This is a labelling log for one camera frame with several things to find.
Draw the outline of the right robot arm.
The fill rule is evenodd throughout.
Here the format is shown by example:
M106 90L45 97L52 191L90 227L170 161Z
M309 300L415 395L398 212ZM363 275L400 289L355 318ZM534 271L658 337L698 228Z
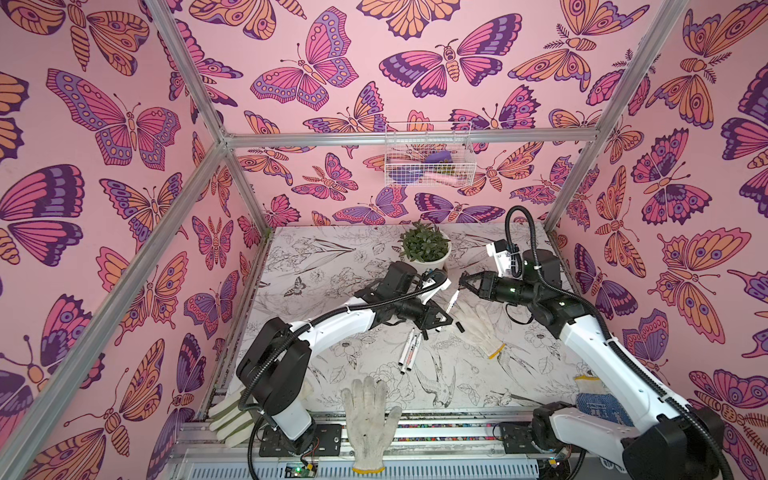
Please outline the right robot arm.
M574 446L624 469L633 479L731 479L723 452L725 425L653 376L613 336L598 309L554 284L556 259L538 251L503 269L461 274L459 284L486 301L522 306L534 322L576 353L630 418L622 425L564 402L536 408L531 437L540 450Z

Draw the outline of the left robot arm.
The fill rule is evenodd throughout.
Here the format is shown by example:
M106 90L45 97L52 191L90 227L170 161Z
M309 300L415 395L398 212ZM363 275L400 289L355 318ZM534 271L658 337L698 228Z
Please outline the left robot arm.
M299 393L311 359L351 336L399 321L412 322L423 337L450 325L453 318L433 299L450 285L442 270L419 274L397 261L335 309L293 323L269 319L237 365L244 387L238 409L264 420L289 454L307 452L317 427Z

